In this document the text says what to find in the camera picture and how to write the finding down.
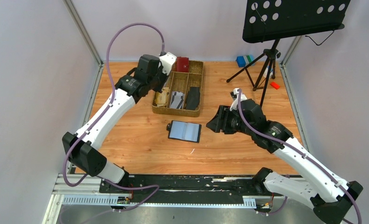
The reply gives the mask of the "black card holder with sleeves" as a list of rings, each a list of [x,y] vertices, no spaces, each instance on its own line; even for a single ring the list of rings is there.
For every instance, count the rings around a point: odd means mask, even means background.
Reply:
[[[201,124],[172,120],[167,124],[168,138],[187,142],[199,143],[201,138]]]

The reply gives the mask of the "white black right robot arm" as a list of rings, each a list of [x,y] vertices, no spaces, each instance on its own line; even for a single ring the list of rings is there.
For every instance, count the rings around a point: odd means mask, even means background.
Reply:
[[[339,224],[351,208],[362,223],[356,199],[363,190],[360,183],[346,181],[312,156],[285,126],[271,121],[253,100],[221,105],[207,128],[215,133],[243,133],[269,153],[294,168],[305,182],[282,176],[269,168],[260,169],[253,182],[262,191],[287,196],[309,207],[326,224]]]

